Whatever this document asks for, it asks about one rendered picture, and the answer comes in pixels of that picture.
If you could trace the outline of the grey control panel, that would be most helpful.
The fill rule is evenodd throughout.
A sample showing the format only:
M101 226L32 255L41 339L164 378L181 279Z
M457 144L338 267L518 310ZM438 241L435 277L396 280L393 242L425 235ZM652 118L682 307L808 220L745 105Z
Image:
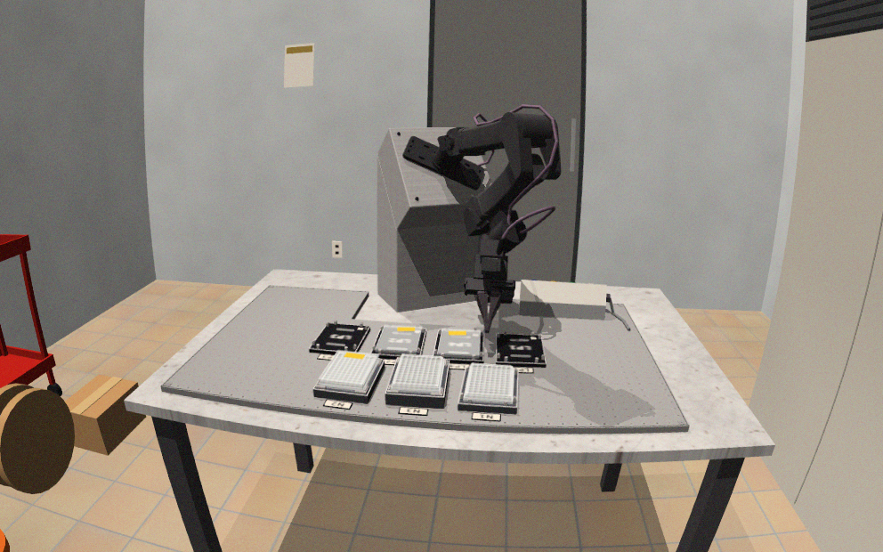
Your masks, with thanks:
M521 280L519 315L604 320L606 303L612 315L630 327L613 310L607 285L593 283Z

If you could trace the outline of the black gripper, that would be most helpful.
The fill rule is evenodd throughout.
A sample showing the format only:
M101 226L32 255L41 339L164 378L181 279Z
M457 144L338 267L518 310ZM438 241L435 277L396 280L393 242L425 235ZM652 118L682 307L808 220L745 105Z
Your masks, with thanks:
M483 318L485 333L489 333L491 320L493 320L500 304L513 302L515 280L465 278L464 287L466 296L467 294L477 295L477 304ZM490 303L489 317L488 303Z

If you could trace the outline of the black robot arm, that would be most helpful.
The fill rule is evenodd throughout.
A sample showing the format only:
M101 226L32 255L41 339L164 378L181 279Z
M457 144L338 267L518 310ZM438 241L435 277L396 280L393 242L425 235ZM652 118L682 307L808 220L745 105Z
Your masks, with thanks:
M519 219L516 210L512 210L511 216L508 214L509 206L545 168L540 155L531 154L531 148L540 148L548 166L555 145L554 125L558 134L556 121L554 124L547 115L507 112L501 121L450 129L438 137L439 147L416 136L410 137L402 154L405 159L473 190L479 189L484 168L463 157L485 155L488 150L506 150L510 164L464 208L468 236L481 235L478 255L474 256L474 278L507 280L506 253L525 240L525 224L519 222L507 234L504 246L498 246L498 239Z

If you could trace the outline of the white multiwell plate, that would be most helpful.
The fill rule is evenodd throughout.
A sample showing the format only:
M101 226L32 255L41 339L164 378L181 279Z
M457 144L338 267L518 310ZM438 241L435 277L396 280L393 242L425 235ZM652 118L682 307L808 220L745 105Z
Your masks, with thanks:
M463 402L513 404L514 368L511 365L472 363Z
M378 359L378 361L377 361L377 364L378 364L378 362L379 362L379 359ZM373 369L373 371L372 371L372 373L371 373L371 375L370 375L370 377L369 377L369 380L367 381L367 383L366 383L366 385L364 386L364 388L349 387L349 386L335 386L335 385L328 385L328 384L321 384L321 383L319 383L319 386L326 386L326 388L329 388L329 389L344 390L344 391L351 391L351 392L355 392L355 390L362 390L362 391L364 391L365 388L366 388L366 386L369 384L369 381L370 381L370 379L372 378L372 376L373 376L373 374L374 374L374 372L375 372L375 370L376 370L376 368L377 368L377 364L376 364L375 368Z
M442 356L402 354L391 390L403 393L439 393L445 359Z

